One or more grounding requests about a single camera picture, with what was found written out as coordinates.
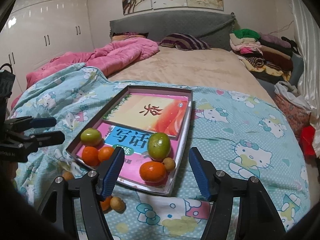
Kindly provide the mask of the small orange tangerine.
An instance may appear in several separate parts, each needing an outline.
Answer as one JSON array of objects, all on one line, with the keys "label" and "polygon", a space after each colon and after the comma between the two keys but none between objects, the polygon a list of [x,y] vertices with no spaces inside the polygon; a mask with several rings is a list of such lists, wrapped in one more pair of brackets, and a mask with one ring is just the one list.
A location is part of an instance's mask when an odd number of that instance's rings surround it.
[{"label": "small orange tangerine", "polygon": [[148,161],[140,166],[139,175],[148,183],[159,183],[166,178],[167,171],[162,163]]}]

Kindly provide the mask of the oval green fruit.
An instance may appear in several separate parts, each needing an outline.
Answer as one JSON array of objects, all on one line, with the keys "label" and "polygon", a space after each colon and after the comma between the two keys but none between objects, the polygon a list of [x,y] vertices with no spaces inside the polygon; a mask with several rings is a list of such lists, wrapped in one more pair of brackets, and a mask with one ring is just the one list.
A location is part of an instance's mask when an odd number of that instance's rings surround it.
[{"label": "oval green fruit", "polygon": [[171,142],[165,133],[154,133],[149,137],[147,144],[148,154],[155,161],[162,161],[169,156]]}]

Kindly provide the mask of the blue cartoon cat quilt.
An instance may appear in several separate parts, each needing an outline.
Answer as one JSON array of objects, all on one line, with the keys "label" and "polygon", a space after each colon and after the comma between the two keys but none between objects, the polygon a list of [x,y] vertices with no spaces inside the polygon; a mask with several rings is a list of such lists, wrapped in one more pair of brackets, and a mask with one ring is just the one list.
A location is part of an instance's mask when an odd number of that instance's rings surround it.
[{"label": "blue cartoon cat quilt", "polygon": [[[130,81],[110,81],[94,67],[74,64],[27,89],[11,112],[54,117],[64,132],[62,145],[41,148],[17,170],[20,193],[39,206],[62,170],[86,174],[67,153],[74,137]],[[300,146],[283,113],[261,99],[249,107],[242,93],[193,87],[193,112],[186,148],[196,147],[204,159],[238,179],[258,177],[286,230],[310,209],[309,182]],[[115,239],[199,239],[209,203],[205,201],[184,156],[170,197],[152,196],[117,185],[123,213],[110,211],[106,220]]]}]

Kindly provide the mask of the red object beside bed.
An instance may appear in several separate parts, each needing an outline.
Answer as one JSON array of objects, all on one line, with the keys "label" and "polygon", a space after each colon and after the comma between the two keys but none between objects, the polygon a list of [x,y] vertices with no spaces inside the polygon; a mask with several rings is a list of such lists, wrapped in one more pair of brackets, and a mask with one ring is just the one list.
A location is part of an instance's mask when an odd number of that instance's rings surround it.
[{"label": "red object beside bed", "polygon": [[309,125],[302,129],[300,133],[299,144],[301,146],[304,157],[315,158],[316,152],[313,148],[313,140],[315,136],[315,129]]}]

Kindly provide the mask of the orange cover book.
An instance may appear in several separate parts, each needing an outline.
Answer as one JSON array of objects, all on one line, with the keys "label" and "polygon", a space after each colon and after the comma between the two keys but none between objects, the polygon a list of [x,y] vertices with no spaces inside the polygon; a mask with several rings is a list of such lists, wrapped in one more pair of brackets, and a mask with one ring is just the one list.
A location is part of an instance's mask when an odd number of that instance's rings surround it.
[{"label": "orange cover book", "polygon": [[179,135],[189,100],[186,96],[130,93],[103,119],[144,131]]}]

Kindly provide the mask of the pink quilt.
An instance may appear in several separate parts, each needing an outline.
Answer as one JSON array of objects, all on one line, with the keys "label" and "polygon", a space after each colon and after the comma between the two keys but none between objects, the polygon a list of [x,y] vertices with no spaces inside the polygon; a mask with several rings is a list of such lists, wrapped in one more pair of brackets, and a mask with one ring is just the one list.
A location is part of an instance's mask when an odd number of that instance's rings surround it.
[{"label": "pink quilt", "polygon": [[142,37],[115,41],[103,48],[88,53],[67,52],[52,59],[38,70],[27,75],[27,86],[31,87],[37,81],[44,79],[75,63],[85,63],[89,67],[99,68],[108,77],[128,65],[148,59],[159,52],[156,42]]}]

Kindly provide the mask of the white wardrobe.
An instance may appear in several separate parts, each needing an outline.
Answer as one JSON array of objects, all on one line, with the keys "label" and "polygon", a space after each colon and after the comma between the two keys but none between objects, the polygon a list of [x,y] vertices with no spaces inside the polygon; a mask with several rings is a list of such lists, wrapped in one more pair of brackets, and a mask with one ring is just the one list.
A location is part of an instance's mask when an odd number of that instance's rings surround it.
[{"label": "white wardrobe", "polygon": [[1,64],[16,76],[8,106],[27,89],[26,75],[68,51],[92,51],[87,0],[16,0],[1,31]]}]

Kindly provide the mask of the floral cloth bundle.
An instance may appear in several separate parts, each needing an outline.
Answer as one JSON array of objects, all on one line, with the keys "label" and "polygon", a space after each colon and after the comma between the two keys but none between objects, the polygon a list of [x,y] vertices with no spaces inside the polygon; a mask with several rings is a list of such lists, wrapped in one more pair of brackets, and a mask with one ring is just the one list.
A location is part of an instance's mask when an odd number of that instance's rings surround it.
[{"label": "floral cloth bundle", "polygon": [[286,81],[274,85],[274,102],[283,112],[297,138],[302,129],[310,124],[311,107],[296,86]]}]

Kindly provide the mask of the beige bed sheet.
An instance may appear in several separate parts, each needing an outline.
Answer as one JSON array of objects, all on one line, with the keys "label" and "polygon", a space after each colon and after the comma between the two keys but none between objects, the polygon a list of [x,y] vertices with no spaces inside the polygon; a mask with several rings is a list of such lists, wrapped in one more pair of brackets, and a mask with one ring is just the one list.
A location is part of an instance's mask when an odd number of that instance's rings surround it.
[{"label": "beige bed sheet", "polygon": [[181,51],[160,47],[157,54],[127,66],[108,79],[214,87],[249,94],[274,104],[239,58],[219,48]]}]

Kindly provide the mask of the pile of folded clothes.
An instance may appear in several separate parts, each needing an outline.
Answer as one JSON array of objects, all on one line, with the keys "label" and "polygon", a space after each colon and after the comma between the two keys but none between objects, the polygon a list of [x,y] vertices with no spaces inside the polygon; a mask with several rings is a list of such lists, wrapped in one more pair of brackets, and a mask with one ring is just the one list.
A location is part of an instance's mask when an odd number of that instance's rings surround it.
[{"label": "pile of folded clothes", "polygon": [[270,83],[290,81],[298,54],[295,41],[261,34],[251,29],[235,30],[229,35],[232,52],[257,79]]}]

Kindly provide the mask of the striped purple pillow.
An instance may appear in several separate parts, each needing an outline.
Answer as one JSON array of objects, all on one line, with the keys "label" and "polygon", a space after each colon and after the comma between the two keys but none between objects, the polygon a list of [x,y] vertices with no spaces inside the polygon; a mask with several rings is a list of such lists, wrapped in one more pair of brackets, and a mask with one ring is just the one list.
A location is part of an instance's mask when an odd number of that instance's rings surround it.
[{"label": "striped purple pillow", "polygon": [[162,47],[176,48],[182,51],[190,50],[209,50],[210,46],[192,35],[173,33],[161,40]]}]

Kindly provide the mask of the grey bed headboard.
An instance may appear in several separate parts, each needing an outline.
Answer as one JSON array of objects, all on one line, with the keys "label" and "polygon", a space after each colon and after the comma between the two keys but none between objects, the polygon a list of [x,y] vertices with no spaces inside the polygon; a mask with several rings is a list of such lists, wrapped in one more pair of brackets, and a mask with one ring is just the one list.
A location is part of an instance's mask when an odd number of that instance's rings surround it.
[{"label": "grey bed headboard", "polygon": [[217,12],[198,10],[171,10],[150,12],[110,21],[110,34],[148,33],[155,42],[173,34],[189,34],[206,42],[212,48],[230,50],[229,35],[236,17]]}]

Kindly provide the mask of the white satin curtain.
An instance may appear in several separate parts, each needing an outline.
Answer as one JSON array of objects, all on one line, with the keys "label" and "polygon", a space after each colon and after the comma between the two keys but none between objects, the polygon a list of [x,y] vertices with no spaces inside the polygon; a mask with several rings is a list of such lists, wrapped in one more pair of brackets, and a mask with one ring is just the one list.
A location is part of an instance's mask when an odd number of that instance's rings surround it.
[{"label": "white satin curtain", "polygon": [[311,126],[315,129],[312,142],[319,157],[319,26],[302,0],[291,0],[295,39],[304,61],[304,72],[298,90],[311,106]]}]

